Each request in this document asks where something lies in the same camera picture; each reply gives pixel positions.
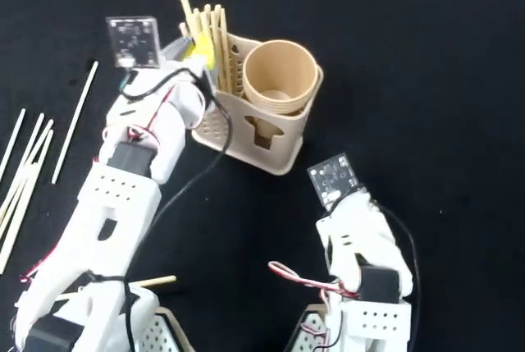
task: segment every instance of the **paper cup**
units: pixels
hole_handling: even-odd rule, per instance
[[[271,40],[244,60],[243,86],[248,100],[266,112],[291,114],[312,97],[319,71],[312,54],[288,40]]]

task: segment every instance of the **black tablecloth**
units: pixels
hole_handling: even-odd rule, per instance
[[[326,79],[294,169],[274,177],[233,159],[152,232],[132,279],[160,290],[197,351],[279,351],[314,290],[278,278],[281,260],[327,279],[306,168],[346,152],[375,198],[413,231],[422,268],[416,351],[506,350],[525,326],[525,9],[523,0],[191,0],[221,3],[230,30],[308,47]],[[177,35],[177,0],[0,0],[2,148],[22,107],[55,119],[55,140],[6,273],[0,349],[18,276],[57,241],[101,144],[119,72],[106,16],[153,15]],[[101,66],[60,180],[49,183],[89,61]],[[26,120],[23,139],[33,121]],[[16,156],[25,147],[19,141]],[[168,196],[215,153],[191,139]],[[17,162],[11,162],[2,191]],[[406,239],[399,235],[408,255]]]

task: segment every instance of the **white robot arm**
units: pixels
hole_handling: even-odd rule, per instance
[[[125,30],[139,38],[131,41],[140,46],[137,23],[142,28],[143,21],[129,20]],[[142,34],[151,33],[151,21],[148,25]],[[165,58],[156,68],[136,68],[123,83],[107,114],[104,143],[80,190],[78,205],[56,248],[18,302],[19,351],[140,350],[138,344],[129,345],[130,330],[138,340],[158,299],[148,290],[132,288],[135,302],[125,301],[124,277],[152,225],[161,200],[159,185],[176,165],[185,131],[201,122],[212,107],[210,99],[215,99],[212,46],[200,39],[199,51],[195,46],[191,52],[193,44],[187,40],[179,41],[178,54],[188,57]],[[50,314],[58,295],[86,272],[96,275],[94,281]],[[128,303],[126,323],[121,310]]]
[[[289,351],[301,351],[308,342],[326,352],[407,352],[412,310],[404,297],[413,292],[413,277],[381,207],[358,183],[344,154],[308,173],[329,213],[317,222],[317,231],[336,281],[304,280],[269,263],[283,277],[321,289],[326,304],[322,326],[302,324]]]

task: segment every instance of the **wire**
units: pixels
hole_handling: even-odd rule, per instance
[[[197,87],[201,90],[201,92],[206,91],[206,89],[204,88],[206,84],[203,83],[203,79],[196,76],[192,71],[188,71],[188,70],[186,71],[189,73],[189,75],[192,76],[192,78],[195,81],[195,85],[197,85]],[[204,176],[206,176],[211,170],[213,170],[213,168],[215,168],[215,166],[219,163],[222,157],[226,155],[226,151],[231,145],[231,141],[233,139],[233,121],[231,120],[231,116],[226,110],[226,108],[218,101],[215,95],[212,94],[211,98],[212,98],[212,102],[217,106],[217,109],[222,114],[222,116],[224,117],[226,121],[226,124],[228,125],[228,133],[226,135],[226,141],[224,143],[224,146],[222,147],[221,152],[212,160],[212,162],[203,171],[201,171],[199,174],[197,174],[196,176],[191,178],[188,182],[186,182],[186,184],[182,188],[180,188],[180,190],[176,194],[174,194],[166,202],[166,204],[164,204],[159,210],[157,210],[155,217],[151,221],[151,225],[149,226],[148,230],[144,234],[144,237],[142,238],[142,240],[139,242],[139,245],[137,246],[137,250],[135,251],[133,257],[130,260],[130,266],[128,267],[128,269],[132,268],[133,264],[135,263],[135,260],[139,257],[139,252],[144,247],[144,242],[148,238],[153,228],[157,225],[158,221],[162,218],[162,215],[164,215],[164,213],[175,203],[176,200],[178,200],[178,198],[180,198],[183,194],[185,194],[193,185],[199,182]],[[131,331],[131,298],[132,298],[132,295],[131,295],[130,286],[129,286],[128,281],[124,282],[124,297],[125,297],[124,315],[125,315],[125,320],[126,320],[126,335],[128,338],[128,342],[130,344],[130,352],[135,352],[135,342],[134,342],[133,334]]]
[[[334,346],[337,345],[337,343],[339,342],[340,338],[341,338],[341,333],[343,332],[343,322],[344,322],[344,314],[343,314],[343,311],[341,310],[341,323],[339,325],[339,332],[337,333],[337,337],[336,339],[334,340],[334,342],[332,342],[331,344],[327,345],[327,344],[321,344],[321,345],[316,345],[312,352],[315,352],[316,350],[320,350],[320,349],[330,349],[330,348],[333,348]]]
[[[121,88],[119,89],[119,92],[121,93],[121,95],[126,98],[127,100],[129,100],[130,102],[138,102],[139,100],[142,100],[144,98],[147,98],[148,96],[150,95],[153,95],[155,94],[160,88],[162,88],[169,80],[171,80],[173,77],[176,77],[177,75],[179,75],[181,72],[183,71],[186,71],[188,72],[189,70],[185,67],[181,67],[180,69],[177,69],[176,71],[173,71],[172,73],[170,73],[169,75],[165,76],[162,80],[160,80],[158,83],[155,84],[155,86],[153,86],[151,89],[148,89],[146,92],[143,92],[141,93],[140,95],[129,95],[127,94],[126,92],[124,92],[124,88],[126,87],[125,85],[124,86],[121,86]]]
[[[326,336],[325,331],[316,331],[315,329],[312,329],[310,326],[305,325],[304,323],[301,323],[301,330],[314,337],[325,337]]]
[[[409,238],[410,246],[412,250],[412,260],[413,260],[413,271],[414,271],[414,278],[415,278],[415,284],[416,284],[416,307],[414,309],[414,315],[413,315],[413,325],[412,325],[412,334],[410,335],[410,344],[408,352],[413,352],[414,346],[416,344],[416,338],[418,336],[418,328],[419,328],[419,319],[421,317],[421,304],[422,304],[422,293],[421,293],[421,275],[419,272],[419,261],[418,261],[418,251],[416,248],[416,242],[415,239],[412,236],[412,233],[410,233],[410,230],[407,228],[407,226],[394,214],[393,211],[388,209],[387,207],[374,202],[374,204],[390,219],[392,219],[399,228],[403,230],[405,235]]]
[[[341,282],[338,282],[338,283],[320,282],[320,281],[309,280],[308,278],[302,278],[297,272],[295,272],[291,268],[285,266],[282,263],[276,262],[276,261],[268,262],[268,267],[275,274],[278,274],[281,277],[286,278],[287,280],[297,282],[301,285],[304,285],[310,288],[319,288],[322,290],[329,290],[331,292],[335,292],[338,295],[342,295],[344,297],[355,298],[358,296],[357,293],[346,290]]]

